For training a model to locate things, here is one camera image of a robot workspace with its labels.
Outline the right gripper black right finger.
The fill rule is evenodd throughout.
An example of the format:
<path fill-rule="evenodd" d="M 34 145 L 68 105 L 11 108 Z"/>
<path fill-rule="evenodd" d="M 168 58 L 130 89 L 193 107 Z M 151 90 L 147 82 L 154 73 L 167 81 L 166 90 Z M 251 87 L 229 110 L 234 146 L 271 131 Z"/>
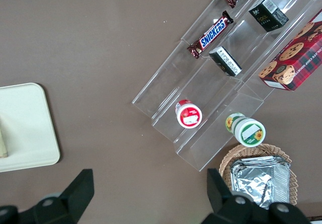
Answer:
<path fill-rule="evenodd" d="M 207 195 L 213 212 L 204 223 L 310 223 L 297 207 L 274 202 L 259 207 L 241 195 L 233 195 L 217 169 L 207 170 Z"/>

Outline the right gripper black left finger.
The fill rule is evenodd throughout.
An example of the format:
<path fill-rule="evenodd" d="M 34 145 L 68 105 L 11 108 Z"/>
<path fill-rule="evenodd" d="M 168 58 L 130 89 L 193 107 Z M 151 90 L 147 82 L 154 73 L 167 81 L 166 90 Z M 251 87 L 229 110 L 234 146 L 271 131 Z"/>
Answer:
<path fill-rule="evenodd" d="M 83 169 L 58 196 L 40 200 L 19 212 L 14 205 L 1 206 L 1 223 L 78 223 L 94 196 L 92 169 Z"/>

